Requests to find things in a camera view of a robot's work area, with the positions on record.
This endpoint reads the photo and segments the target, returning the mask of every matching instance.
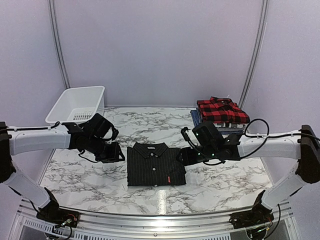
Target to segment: marble table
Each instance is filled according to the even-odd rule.
[[[187,147],[180,131],[192,129],[192,108],[107,108],[104,116],[119,130],[117,141],[127,147],[139,143],[166,143]],[[94,160],[91,153],[85,157]],[[41,185],[60,205],[93,212],[173,215],[237,209],[254,203],[271,186],[259,158],[227,161],[218,166],[202,163],[186,167],[186,185],[127,186],[127,161],[91,163],[77,150],[57,149]]]

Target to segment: red and black flannel shirt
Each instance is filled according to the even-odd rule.
[[[230,98],[211,97],[196,101],[203,121],[214,123],[248,124],[250,117]]]

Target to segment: metal frame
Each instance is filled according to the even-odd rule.
[[[53,36],[53,42],[55,46],[56,55],[58,58],[58,64],[61,72],[61,77],[63,81],[63,85],[65,89],[70,88],[70,81],[69,76],[67,73],[67,68],[65,65],[64,56],[62,53],[59,31],[58,31],[58,22],[57,22],[57,15],[56,15],[56,4],[54,0],[48,0],[48,8],[49,8],[49,16],[50,16],[50,23],[51,23],[51,30]]]
[[[285,221],[291,240],[300,240],[295,219],[288,201],[280,204],[281,220]],[[73,229],[72,240],[136,240],[136,239],[184,239],[184,240],[231,240],[230,233],[250,228],[233,229],[230,214],[249,210],[244,207],[228,211],[186,215],[123,215],[80,210],[78,227]],[[51,233],[52,223],[36,218],[36,212],[26,199],[21,201],[12,225],[9,240],[18,240],[23,226]],[[279,212],[274,211],[278,221]]]
[[[259,27],[256,34],[256,40],[255,40],[254,49],[251,57],[251,62],[250,62],[248,73],[246,75],[246,79],[244,82],[242,94],[239,99],[239,107],[241,109],[245,105],[245,101],[247,99],[249,89],[254,78],[258,56],[264,41],[265,31],[267,27],[268,7],[269,7],[269,0],[262,0]]]

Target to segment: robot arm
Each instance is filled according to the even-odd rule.
[[[192,146],[183,148],[179,160],[185,165],[219,159],[240,161],[251,157],[282,157],[296,159],[297,163],[274,186],[261,192],[250,211],[236,212],[230,216],[235,229],[250,227],[273,220],[272,210],[307,184],[320,181],[320,145],[308,125],[300,130],[269,134],[230,134],[227,138],[218,132],[212,122],[203,122],[192,132],[199,143],[196,146],[184,128],[181,133]]]
[[[112,129],[112,137],[104,139]],[[0,123],[0,183],[4,183],[17,194],[29,199],[39,207],[37,218],[61,224],[70,217],[72,227],[76,227],[79,213],[59,208],[53,194],[36,184],[25,175],[12,161],[11,156],[24,152],[44,149],[87,150],[95,155],[95,160],[103,163],[124,161],[120,146],[113,141],[118,130],[101,115],[96,114],[86,123],[77,125],[73,122],[54,127],[17,128]]]

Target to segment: white plastic basket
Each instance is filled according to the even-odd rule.
[[[48,124],[84,123],[105,110],[104,86],[75,87],[65,90],[46,116]]]

